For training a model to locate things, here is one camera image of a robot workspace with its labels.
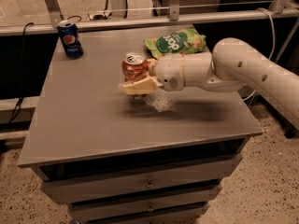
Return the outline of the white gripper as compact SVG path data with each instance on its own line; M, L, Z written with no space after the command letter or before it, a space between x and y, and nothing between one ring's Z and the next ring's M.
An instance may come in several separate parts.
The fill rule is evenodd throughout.
M151 94L161 87L165 91L184 89L182 56L180 54L166 55L158 61L150 58L147 59L147 62L150 76L120 83L121 92L127 95L145 95Z

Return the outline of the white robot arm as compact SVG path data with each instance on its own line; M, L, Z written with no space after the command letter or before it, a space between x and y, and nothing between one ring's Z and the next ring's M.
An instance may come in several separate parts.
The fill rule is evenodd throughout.
M289 123L299 129L299 76L271 62L237 38L224 38L212 51L173 53L149 61L141 77L120 84L127 95L145 95L161 88L181 91L198 87L205 91L230 92L249 86L258 92Z

